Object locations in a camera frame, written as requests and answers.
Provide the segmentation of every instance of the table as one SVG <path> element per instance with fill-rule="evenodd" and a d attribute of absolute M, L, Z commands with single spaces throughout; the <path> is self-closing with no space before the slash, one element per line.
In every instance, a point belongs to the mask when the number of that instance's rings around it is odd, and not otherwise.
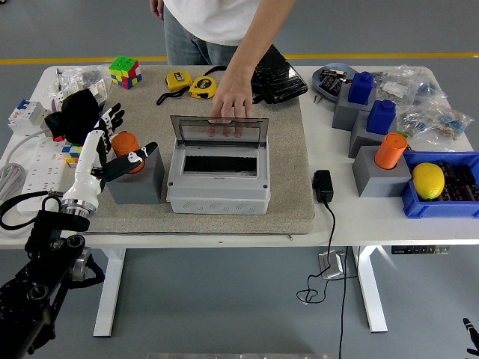
<path fill-rule="evenodd" d="M 60 67 L 65 70 L 72 67 Z M 321 66 L 298 66 L 301 77 L 310 90 L 299 98 L 305 130 L 308 161 L 311 177 L 315 170 L 330 170 L 335 190 L 330 204 L 337 219 L 332 246 L 352 246 L 358 264 L 359 280 L 367 311 L 371 332 L 387 331 L 381 300 L 376 286 L 370 255 L 381 245 L 476 245 L 479 244 L 479 222 L 473 218 L 423 218 L 408 219 L 403 213 L 400 197 L 360 198 L 356 190 L 351 164 L 348 158 L 350 132 L 333 129 L 332 112 L 334 104 L 322 101 L 314 103 L 315 91 L 311 77 Z M 353 67 L 361 71 L 380 71 L 384 67 Z M 55 83 L 57 67 L 47 68 L 38 82 L 32 101 L 40 101 L 50 107 L 46 93 Z M 20 141 L 18 135 L 12 138 L 5 150 Z M 471 151 L 466 136 L 461 137 L 457 147 Z M 28 168 L 34 141 L 27 142 L 22 152 L 16 153 L 15 160 Z M 433 150 L 426 144 L 415 150 Z M 315 203 L 315 225 L 305 235 L 192 235 L 154 234 L 143 236 L 87 235 L 87 246 L 101 248 L 109 259 L 106 280 L 97 316 L 94 336 L 110 336 L 115 314 L 115 305 L 120 286 L 123 259 L 127 248 L 241 248 L 241 247 L 299 247 L 325 246 L 331 231 L 331 217 L 322 204 Z M 8 223 L 24 222 L 25 219 L 14 210 L 8 213 Z M 18 233 L 0 233 L 0 249 L 23 248 L 30 227 Z"/>

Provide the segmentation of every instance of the white t-shirt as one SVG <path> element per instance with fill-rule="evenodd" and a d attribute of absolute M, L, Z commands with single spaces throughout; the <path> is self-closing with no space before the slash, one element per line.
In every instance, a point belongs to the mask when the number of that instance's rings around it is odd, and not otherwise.
<path fill-rule="evenodd" d="M 219 45 L 238 46 L 260 0 L 165 0 L 165 5 L 190 33 Z"/>

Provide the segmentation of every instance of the transparent lid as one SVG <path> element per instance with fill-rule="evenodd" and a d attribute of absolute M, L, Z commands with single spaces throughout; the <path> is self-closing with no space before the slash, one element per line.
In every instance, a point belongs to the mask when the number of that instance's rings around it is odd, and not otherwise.
<path fill-rule="evenodd" d="M 267 118 L 171 116 L 177 143 L 185 146 L 265 147 Z"/>

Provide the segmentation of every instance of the gray floor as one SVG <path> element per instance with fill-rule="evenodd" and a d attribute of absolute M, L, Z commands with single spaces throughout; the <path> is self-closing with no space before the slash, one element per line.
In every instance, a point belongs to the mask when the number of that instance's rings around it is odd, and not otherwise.
<path fill-rule="evenodd" d="M 275 44 L 287 54 L 478 52 L 475 1 L 298 0 Z M 148 1 L 27 1 L 0 5 L 0 58 L 164 55 L 162 24 Z M 479 119 L 476 58 L 309 60 L 293 64 L 429 67 L 451 106 Z M 28 99 L 41 65 L 0 66 L 0 116 Z M 479 123 L 467 131 L 479 150 Z M 2 125 L 0 150 L 10 130 Z M 343 286 L 305 306 L 295 297 L 318 271 L 323 248 L 129 250 L 111 338 L 93 338 L 101 286 L 67 296 L 58 338 L 34 358 L 146 358 L 151 352 L 329 353 L 338 356 Z M 95 257 L 105 266 L 99 251 Z M 391 256 L 373 264 L 389 332 L 371 334 L 357 279 L 348 280 L 343 358 L 465 358 L 462 324 L 479 326 L 479 250 L 453 246 L 446 255 Z M 27 262 L 0 251 L 0 283 Z M 323 288 L 324 281 L 314 286 Z"/>

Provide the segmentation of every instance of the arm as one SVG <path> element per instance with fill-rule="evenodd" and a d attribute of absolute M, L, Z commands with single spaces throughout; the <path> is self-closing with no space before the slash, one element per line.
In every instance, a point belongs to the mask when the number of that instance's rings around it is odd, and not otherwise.
<path fill-rule="evenodd" d="M 230 117 L 231 109 L 234 110 L 235 117 L 253 116 L 251 77 L 295 2 L 296 0 L 261 0 L 245 38 L 219 83 L 210 116 Z"/>
<path fill-rule="evenodd" d="M 163 20 L 163 0 L 150 0 L 150 10 L 154 16 Z"/>

